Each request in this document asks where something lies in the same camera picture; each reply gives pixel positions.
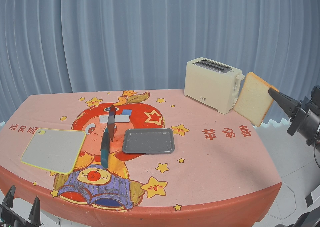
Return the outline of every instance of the teal knife handle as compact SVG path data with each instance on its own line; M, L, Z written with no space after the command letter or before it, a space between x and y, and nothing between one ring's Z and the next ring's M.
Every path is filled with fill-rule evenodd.
M108 129L105 130L102 136L101 141L101 165L107 169L108 168L108 158L109 158L109 152L110 152L110 135L108 132Z

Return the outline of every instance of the white toaster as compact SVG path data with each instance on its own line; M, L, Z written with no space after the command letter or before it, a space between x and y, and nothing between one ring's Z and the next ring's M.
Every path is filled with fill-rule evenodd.
M227 114L238 99L244 77L241 69L197 58L186 64L184 95Z

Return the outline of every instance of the table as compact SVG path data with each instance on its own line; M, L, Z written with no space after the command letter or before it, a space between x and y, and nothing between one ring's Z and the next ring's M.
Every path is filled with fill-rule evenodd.
M108 171L99 165L107 115L131 109L116 123ZM20 161L37 128L87 133L74 172L61 175ZM129 128L172 128L167 155L121 151ZM0 132L0 189L53 215L98 226L252 226L281 187L279 174L250 122L223 115L183 95L183 90L110 91L29 96ZM106 180L83 172L106 171Z

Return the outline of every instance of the cartoon girl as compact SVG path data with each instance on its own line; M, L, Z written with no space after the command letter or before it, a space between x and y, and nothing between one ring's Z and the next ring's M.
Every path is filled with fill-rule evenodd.
M125 211L142 201L142 184L129 179L125 161L142 154L122 152L125 131L130 128L165 127L162 114L153 106L143 104L150 93L119 97L118 103L102 103L85 109L74 121L72 130L83 130L86 138L74 171L69 175L55 174L54 190L66 201L93 207ZM116 115L132 110L129 123L115 123L114 139L110 142L109 167L100 163L100 146L106 123L100 116L108 115L110 106L116 105Z

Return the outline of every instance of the knife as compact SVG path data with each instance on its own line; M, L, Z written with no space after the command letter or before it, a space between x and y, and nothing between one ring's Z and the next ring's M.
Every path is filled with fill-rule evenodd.
M108 168L108 157L110 152L110 140L113 141L113 135L115 132L115 114L116 108L114 105L111 105L109 110L108 123L106 125L106 129L102 136L101 141L101 165L107 169Z

